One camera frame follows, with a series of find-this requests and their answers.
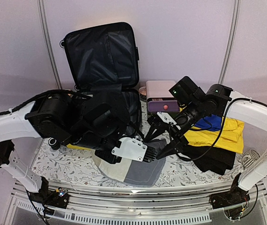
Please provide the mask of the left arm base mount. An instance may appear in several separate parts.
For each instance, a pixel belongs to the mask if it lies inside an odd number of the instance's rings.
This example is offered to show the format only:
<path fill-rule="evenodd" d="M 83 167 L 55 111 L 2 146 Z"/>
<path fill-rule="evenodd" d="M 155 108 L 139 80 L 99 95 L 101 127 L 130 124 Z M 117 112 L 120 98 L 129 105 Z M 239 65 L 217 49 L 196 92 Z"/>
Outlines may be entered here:
<path fill-rule="evenodd" d="M 57 188 L 56 190 L 47 190 L 47 193 L 29 193 L 30 200 L 42 204 L 43 206 L 53 206 L 66 209 L 69 203 L 69 192 L 66 188 Z"/>

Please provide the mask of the yellow Pikachu suitcase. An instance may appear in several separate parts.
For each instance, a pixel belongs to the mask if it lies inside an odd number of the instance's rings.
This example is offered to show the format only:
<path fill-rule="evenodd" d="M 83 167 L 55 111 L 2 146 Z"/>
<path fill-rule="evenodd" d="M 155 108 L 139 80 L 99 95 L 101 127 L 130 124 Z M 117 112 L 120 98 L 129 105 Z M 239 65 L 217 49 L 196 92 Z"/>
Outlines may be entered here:
<path fill-rule="evenodd" d="M 117 126 L 114 120 L 105 126 L 96 126 L 105 132 L 100 138 L 95 132 L 85 130 L 83 135 L 60 142 L 69 148 L 103 150 L 121 136 L 134 137 L 141 124 L 141 103 L 134 87 L 139 82 L 138 49 L 134 31 L 126 22 L 116 22 L 68 33 L 63 39 L 66 58 L 79 93 L 102 94 L 107 100 L 112 94 L 121 97 L 118 106 L 125 106 L 130 122 Z"/>

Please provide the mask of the pink purple drawer box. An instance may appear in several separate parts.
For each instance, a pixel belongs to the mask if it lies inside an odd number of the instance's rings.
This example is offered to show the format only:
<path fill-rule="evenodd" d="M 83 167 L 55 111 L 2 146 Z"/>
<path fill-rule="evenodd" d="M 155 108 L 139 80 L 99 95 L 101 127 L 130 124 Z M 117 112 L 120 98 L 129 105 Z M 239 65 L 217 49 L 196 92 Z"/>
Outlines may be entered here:
<path fill-rule="evenodd" d="M 175 81 L 146 81 L 147 111 L 179 112 L 177 100 L 169 92 Z"/>

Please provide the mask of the beige cloth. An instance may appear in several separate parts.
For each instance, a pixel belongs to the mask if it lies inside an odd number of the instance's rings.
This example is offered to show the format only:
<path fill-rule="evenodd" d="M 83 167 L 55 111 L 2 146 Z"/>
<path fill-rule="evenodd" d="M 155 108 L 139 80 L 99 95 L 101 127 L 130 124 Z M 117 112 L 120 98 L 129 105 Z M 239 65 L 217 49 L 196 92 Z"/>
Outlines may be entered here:
<path fill-rule="evenodd" d="M 132 163 L 132 160 L 123 158 L 120 163 L 109 164 L 94 154 L 92 155 L 92 159 L 102 175 L 118 182 L 125 181 Z"/>

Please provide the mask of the grey fabric pouch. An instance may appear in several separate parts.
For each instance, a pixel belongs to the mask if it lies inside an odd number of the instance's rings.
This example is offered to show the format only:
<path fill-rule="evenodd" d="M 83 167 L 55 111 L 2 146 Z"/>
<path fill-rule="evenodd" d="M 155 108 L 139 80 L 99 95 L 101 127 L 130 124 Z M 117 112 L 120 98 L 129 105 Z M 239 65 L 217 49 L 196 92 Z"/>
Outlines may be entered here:
<path fill-rule="evenodd" d="M 154 159 L 154 161 L 132 161 L 123 183 L 134 187 L 152 187 L 158 181 L 165 166 L 166 158 Z"/>

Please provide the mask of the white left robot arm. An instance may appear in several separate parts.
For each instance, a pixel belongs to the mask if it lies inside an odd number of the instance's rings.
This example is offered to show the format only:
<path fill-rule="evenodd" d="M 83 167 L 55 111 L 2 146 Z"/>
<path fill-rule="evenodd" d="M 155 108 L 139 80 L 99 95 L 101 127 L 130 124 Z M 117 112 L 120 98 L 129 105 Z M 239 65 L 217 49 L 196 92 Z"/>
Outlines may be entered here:
<path fill-rule="evenodd" d="M 14 139 L 53 138 L 55 144 L 101 152 L 112 164 L 126 158 L 146 161 L 143 135 L 127 136 L 132 123 L 123 95 L 115 91 L 92 96 L 71 90 L 49 90 L 15 108 L 0 112 L 0 168 L 5 169 L 42 203 L 53 193 L 48 181 L 19 158 Z"/>

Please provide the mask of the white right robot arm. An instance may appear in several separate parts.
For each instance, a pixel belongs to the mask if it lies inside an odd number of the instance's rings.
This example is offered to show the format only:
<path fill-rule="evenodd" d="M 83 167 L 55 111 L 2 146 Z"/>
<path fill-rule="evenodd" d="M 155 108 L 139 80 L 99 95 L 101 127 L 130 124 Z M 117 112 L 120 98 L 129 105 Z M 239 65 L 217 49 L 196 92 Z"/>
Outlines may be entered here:
<path fill-rule="evenodd" d="M 262 132 L 267 133 L 267 105 L 246 97 L 230 87 L 213 84 L 207 93 L 197 86 L 188 76 L 177 82 L 169 92 L 183 106 L 183 110 L 174 118 L 167 112 L 157 112 L 148 123 L 154 130 L 168 131 L 171 142 L 157 154 L 157 158 L 169 155 L 169 152 L 182 150 L 188 141 L 184 134 L 200 119 L 211 114 L 226 119 L 237 119 L 253 127 L 248 133 L 250 140 L 258 140 Z"/>

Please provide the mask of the blue fabric pouch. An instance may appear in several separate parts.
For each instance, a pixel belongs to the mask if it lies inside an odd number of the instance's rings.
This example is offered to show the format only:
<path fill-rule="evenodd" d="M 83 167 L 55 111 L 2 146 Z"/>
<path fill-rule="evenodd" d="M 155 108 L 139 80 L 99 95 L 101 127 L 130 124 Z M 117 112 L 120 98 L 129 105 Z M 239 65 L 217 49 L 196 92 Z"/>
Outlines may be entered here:
<path fill-rule="evenodd" d="M 216 115 L 206 116 L 200 119 L 198 122 L 195 123 L 196 128 L 208 130 L 208 131 L 219 131 L 222 126 L 224 117 L 219 117 Z"/>

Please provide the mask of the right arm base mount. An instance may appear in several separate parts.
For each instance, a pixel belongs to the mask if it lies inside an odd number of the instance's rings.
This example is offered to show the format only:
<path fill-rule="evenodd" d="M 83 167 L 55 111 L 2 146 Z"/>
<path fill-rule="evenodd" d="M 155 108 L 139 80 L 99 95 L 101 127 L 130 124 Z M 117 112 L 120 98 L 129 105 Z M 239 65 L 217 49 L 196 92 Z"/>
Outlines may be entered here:
<path fill-rule="evenodd" d="M 238 174 L 234 178 L 229 191 L 211 194 L 209 196 L 209 203 L 212 205 L 213 209 L 229 207 L 250 201 L 249 191 L 245 191 L 238 187 L 240 175 L 241 174 Z"/>

